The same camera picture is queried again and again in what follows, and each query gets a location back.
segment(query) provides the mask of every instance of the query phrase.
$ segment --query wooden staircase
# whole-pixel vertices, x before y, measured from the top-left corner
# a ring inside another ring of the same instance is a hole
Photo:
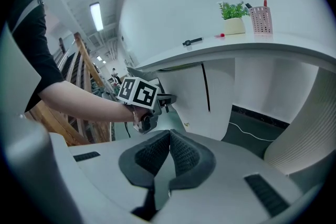
[[[58,68],[65,80],[91,92],[90,77],[93,77],[99,86],[103,86],[103,82],[78,33],[75,34],[75,41],[78,51],[70,56],[65,53],[58,62]],[[40,101],[25,115],[29,119],[42,123],[49,132],[61,134],[69,146],[103,143],[114,139],[114,135],[111,135],[112,123],[76,119],[50,109],[43,101]]]

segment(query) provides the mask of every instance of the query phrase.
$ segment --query white ribbed surface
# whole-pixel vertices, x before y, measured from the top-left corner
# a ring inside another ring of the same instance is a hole
[[[319,69],[302,109],[267,148],[264,160],[284,174],[309,167],[336,149],[336,74]]]

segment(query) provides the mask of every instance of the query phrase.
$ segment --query green plant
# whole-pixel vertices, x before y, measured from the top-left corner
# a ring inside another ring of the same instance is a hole
[[[232,18],[242,18],[245,15],[250,16],[247,7],[243,7],[244,2],[240,2],[237,5],[230,5],[227,2],[219,3],[220,11],[222,12],[222,18],[224,20]]]

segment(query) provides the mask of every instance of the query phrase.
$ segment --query fluorescent light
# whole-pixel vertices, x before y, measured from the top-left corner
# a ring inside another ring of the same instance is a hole
[[[103,21],[101,19],[99,2],[91,4],[90,10],[91,10],[91,15],[92,15],[93,22],[96,26],[97,31],[102,31],[104,27],[103,27]]]

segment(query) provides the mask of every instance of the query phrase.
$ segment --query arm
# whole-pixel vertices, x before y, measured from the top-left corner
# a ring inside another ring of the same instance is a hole
[[[134,121],[133,112],[126,105],[98,97],[68,81],[48,86],[39,96],[50,108],[75,118],[108,122]],[[147,109],[137,107],[136,113],[141,118]]]

